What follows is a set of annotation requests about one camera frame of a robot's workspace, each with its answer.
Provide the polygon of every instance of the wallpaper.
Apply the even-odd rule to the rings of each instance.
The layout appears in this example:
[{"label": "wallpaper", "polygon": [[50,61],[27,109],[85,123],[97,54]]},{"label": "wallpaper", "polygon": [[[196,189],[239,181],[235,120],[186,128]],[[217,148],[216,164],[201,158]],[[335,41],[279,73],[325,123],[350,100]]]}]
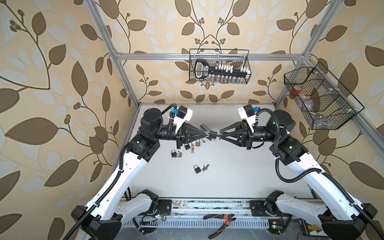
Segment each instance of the wallpaper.
[{"label": "wallpaper", "polygon": [[[346,0],[313,58],[326,65],[365,106],[363,114],[384,133],[384,2]],[[310,130],[296,103],[287,97],[281,106],[296,126],[291,135],[300,140],[321,166],[349,193],[378,210],[374,218],[384,222],[384,157],[349,121],[335,131]],[[368,225],[362,239],[380,237]]]},{"label": "wallpaper", "polygon": [[96,1],[115,48],[123,53],[181,53],[182,48],[301,53],[329,2]]},{"label": "wallpaper", "polygon": [[134,108],[85,5],[0,0],[0,23],[0,238],[58,240]]},{"label": "wallpaper", "polygon": [[181,61],[124,61],[126,73],[142,103],[272,103],[283,88],[292,61],[250,61],[248,84],[210,83],[189,79],[189,64]]}]

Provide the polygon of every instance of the padlock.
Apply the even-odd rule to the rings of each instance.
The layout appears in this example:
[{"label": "padlock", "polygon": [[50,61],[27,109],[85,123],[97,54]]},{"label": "padlock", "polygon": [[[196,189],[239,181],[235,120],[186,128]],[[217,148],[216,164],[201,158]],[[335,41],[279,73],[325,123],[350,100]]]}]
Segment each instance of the padlock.
[{"label": "padlock", "polygon": [[176,151],[174,149],[172,149],[170,154],[171,154],[172,157],[177,157],[177,153],[176,153]]},{"label": "padlock", "polygon": [[195,167],[195,166],[197,166],[197,165],[194,165],[194,166],[193,166],[193,168],[195,169],[195,172],[196,172],[196,173],[201,172],[201,169],[199,168],[199,166],[197,166],[197,167]]}]

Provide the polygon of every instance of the wire basket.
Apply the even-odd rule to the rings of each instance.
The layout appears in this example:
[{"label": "wire basket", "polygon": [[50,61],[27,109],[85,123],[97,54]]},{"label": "wire basket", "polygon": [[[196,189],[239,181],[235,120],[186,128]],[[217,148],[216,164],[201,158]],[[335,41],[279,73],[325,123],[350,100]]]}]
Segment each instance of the wire basket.
[{"label": "wire basket", "polygon": [[[325,74],[333,77],[333,86]],[[336,130],[364,109],[361,102],[321,62],[284,74],[284,84],[312,130]]]},{"label": "wire basket", "polygon": [[210,83],[247,84],[252,74],[248,53],[249,50],[190,49],[189,79]]}]

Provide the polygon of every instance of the wire cutters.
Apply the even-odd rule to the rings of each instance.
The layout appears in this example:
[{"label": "wire cutters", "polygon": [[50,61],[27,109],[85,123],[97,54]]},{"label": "wire cutters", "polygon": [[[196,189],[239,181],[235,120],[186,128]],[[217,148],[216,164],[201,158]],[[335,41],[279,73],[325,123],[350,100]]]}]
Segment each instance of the wire cutters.
[{"label": "wire cutters", "polygon": [[203,217],[203,219],[209,219],[209,218],[220,218],[220,219],[228,219],[221,227],[220,229],[218,229],[215,233],[211,234],[208,236],[209,239],[213,239],[217,236],[219,236],[219,234],[226,228],[230,225],[230,223],[232,221],[235,221],[236,218],[234,218],[233,216],[235,216],[234,214],[209,214],[209,215],[206,215]]}]

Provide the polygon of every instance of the black wire mesh basket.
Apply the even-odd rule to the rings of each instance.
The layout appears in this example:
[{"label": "black wire mesh basket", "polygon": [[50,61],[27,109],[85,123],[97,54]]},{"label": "black wire mesh basket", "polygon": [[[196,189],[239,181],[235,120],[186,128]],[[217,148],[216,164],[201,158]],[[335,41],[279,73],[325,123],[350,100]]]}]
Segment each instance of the black wire mesh basket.
[{"label": "black wire mesh basket", "polygon": [[251,77],[249,50],[189,50],[189,79],[210,83],[247,84]]},{"label": "black wire mesh basket", "polygon": [[336,130],[364,109],[361,102],[321,62],[284,74],[284,84],[312,130]]}]

